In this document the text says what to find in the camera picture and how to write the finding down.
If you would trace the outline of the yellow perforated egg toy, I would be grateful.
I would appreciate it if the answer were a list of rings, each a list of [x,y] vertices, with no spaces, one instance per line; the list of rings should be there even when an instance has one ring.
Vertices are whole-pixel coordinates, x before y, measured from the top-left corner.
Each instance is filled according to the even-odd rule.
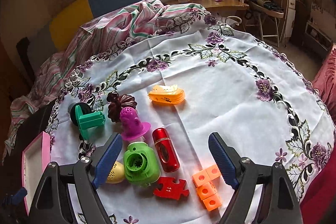
[[[118,184],[125,180],[125,170],[122,163],[116,161],[108,174],[106,183],[108,184]]]

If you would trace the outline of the orange linked cubes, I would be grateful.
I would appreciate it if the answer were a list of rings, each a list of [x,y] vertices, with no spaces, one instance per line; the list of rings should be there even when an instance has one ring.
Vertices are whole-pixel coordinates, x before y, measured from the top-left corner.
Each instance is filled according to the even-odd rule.
[[[220,176],[221,172],[216,164],[192,175],[197,195],[207,211],[213,211],[222,206],[221,197],[218,194],[216,186],[213,184],[213,180],[216,180]]]

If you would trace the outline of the green toy camera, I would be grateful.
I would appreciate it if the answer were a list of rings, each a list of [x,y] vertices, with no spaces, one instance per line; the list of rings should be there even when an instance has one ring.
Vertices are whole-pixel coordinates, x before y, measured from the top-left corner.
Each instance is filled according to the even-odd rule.
[[[156,182],[161,170],[154,150],[142,141],[130,143],[123,156],[126,179],[134,185],[149,186]]]

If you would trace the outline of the magenta perforated cone toy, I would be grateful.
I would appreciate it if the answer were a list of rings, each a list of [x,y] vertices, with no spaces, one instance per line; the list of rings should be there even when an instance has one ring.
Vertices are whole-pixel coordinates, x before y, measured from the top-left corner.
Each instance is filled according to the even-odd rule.
[[[121,137],[124,141],[133,141],[145,135],[151,128],[149,122],[142,122],[136,109],[125,107],[120,112],[122,123]]]

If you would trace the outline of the green plastic spool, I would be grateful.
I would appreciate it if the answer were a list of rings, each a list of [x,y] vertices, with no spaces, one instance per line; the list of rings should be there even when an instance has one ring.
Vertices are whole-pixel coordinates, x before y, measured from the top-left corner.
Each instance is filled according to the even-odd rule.
[[[102,111],[91,112],[90,114],[82,114],[80,107],[76,107],[76,116],[78,121],[78,128],[84,140],[89,140],[91,133],[89,129],[100,127],[105,124],[105,116]]]

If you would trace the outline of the black grey jar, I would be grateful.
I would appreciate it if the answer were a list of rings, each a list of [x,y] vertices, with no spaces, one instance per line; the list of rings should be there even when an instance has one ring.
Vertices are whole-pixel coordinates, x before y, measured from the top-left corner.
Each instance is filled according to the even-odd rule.
[[[87,103],[84,102],[78,102],[75,104],[72,104],[70,107],[70,119],[72,123],[78,127],[78,121],[77,121],[77,116],[76,116],[76,107],[79,106],[82,114],[90,114],[92,112],[90,106]]]

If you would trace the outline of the red puzzle piece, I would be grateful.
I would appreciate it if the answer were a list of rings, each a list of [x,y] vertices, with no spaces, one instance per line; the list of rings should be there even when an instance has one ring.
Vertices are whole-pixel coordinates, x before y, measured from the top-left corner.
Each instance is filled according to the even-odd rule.
[[[159,198],[179,200],[181,197],[188,197],[189,190],[186,189],[186,180],[173,177],[160,177],[158,186],[153,190],[153,194]]]

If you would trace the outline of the red metallic cylinder case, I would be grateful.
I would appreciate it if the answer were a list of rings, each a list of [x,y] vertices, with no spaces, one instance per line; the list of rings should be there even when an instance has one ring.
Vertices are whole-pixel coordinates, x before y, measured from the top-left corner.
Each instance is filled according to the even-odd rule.
[[[168,131],[165,128],[157,128],[152,137],[163,170],[166,173],[177,171],[180,163]]]

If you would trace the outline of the dark brown pumpkin ornament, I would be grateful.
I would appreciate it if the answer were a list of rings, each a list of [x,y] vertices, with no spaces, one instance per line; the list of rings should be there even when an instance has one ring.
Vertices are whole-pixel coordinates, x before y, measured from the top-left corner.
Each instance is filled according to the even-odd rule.
[[[123,108],[131,107],[136,109],[137,106],[135,97],[128,94],[119,95],[116,91],[110,92],[106,100],[109,103],[108,118],[115,123],[120,122],[120,113]]]

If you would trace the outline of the orange plastic case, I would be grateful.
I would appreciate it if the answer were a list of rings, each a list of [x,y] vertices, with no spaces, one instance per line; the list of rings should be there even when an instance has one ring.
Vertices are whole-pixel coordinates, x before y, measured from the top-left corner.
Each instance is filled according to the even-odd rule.
[[[185,92],[177,84],[171,86],[155,85],[148,93],[153,102],[179,104],[185,100]]]

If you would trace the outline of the pink white shallow box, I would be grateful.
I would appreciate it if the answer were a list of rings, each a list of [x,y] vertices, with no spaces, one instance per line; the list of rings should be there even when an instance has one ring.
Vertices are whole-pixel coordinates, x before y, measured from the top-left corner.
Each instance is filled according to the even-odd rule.
[[[27,214],[41,176],[51,161],[50,140],[50,135],[42,131],[22,152],[22,186],[27,190],[24,198]]]

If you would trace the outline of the white floral embroidered tablecloth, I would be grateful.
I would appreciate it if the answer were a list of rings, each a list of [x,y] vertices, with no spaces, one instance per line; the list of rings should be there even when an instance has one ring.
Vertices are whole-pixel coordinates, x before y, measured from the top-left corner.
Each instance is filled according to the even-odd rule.
[[[225,207],[208,212],[192,181],[193,174],[214,163],[207,143],[213,132],[257,164],[282,163],[300,204],[334,149],[335,125],[325,104],[288,58],[248,33],[210,20],[183,34],[147,38],[112,61],[98,61],[85,78],[104,91],[85,102],[94,110],[108,112],[112,91],[129,94],[141,120],[168,131],[181,164],[173,176],[186,180],[190,190],[174,201],[127,181],[103,185],[98,195],[116,223],[217,222]],[[149,98],[155,85],[173,84],[184,90],[183,102]],[[107,120],[81,142],[70,120],[70,107],[77,102],[82,101],[72,94],[57,100],[49,122],[51,159],[60,165],[92,155],[121,130]]]

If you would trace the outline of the pink striped bed sheet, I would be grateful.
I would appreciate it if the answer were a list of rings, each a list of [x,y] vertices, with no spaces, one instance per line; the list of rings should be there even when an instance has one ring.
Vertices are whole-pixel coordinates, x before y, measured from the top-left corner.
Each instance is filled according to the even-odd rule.
[[[98,61],[112,61],[127,48],[156,36],[183,34],[210,19],[200,4],[164,5],[160,0],[142,0],[100,16],[82,25],[65,51],[49,57],[38,69],[33,88],[10,106],[11,125],[3,155],[11,154],[18,128],[49,102],[67,94],[89,102],[104,91],[85,78]]]

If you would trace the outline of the grey yellow blue headboard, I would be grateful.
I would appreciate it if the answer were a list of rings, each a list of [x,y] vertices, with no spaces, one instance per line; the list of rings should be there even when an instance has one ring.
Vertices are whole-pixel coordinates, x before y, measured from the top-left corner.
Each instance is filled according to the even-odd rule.
[[[66,50],[83,24],[139,1],[142,0],[76,0],[71,3],[36,34],[24,37],[16,44],[29,79],[35,80],[48,57]]]

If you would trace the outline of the wooden folding chair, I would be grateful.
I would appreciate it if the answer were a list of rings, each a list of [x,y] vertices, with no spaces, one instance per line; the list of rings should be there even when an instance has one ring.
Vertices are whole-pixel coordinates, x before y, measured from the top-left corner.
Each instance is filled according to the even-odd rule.
[[[249,0],[245,14],[245,31],[257,28],[260,39],[279,47],[285,29],[289,0]]]

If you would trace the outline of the wooden side table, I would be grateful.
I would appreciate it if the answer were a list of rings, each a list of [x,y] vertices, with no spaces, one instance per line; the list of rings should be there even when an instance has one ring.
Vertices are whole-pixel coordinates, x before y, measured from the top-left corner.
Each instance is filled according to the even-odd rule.
[[[219,13],[223,16],[243,14],[249,9],[249,5],[236,0],[189,0],[183,4],[200,4],[211,13]]]

